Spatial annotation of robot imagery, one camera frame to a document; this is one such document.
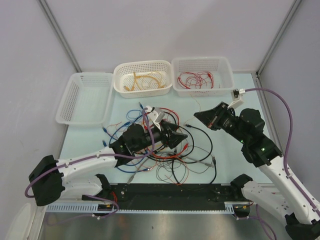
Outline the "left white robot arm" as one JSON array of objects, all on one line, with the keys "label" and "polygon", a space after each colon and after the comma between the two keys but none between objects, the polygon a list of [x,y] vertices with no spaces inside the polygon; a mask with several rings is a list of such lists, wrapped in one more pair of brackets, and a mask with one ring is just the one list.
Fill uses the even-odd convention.
[{"label": "left white robot arm", "polygon": [[55,159],[47,155],[28,176],[29,185],[25,190],[27,198],[33,198],[38,207],[47,206],[59,199],[105,200],[111,188],[102,169],[116,168],[130,161],[151,155],[156,144],[173,149],[187,134],[178,132],[179,126],[168,121],[145,129],[142,125],[131,124],[122,135],[103,149],[69,159]]}]

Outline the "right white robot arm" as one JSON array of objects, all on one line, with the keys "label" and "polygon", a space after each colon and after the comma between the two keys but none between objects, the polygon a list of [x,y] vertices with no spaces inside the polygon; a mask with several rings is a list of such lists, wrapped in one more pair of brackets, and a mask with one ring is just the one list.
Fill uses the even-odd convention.
[{"label": "right white robot arm", "polygon": [[255,202],[278,219],[293,240],[315,240],[320,236],[320,203],[303,186],[291,168],[284,163],[284,155],[263,129],[265,121],[258,110],[245,108],[235,116],[225,102],[210,110],[194,113],[207,128],[224,130],[242,143],[244,158],[264,173],[279,194],[262,189],[246,174],[235,178],[231,196]]}]

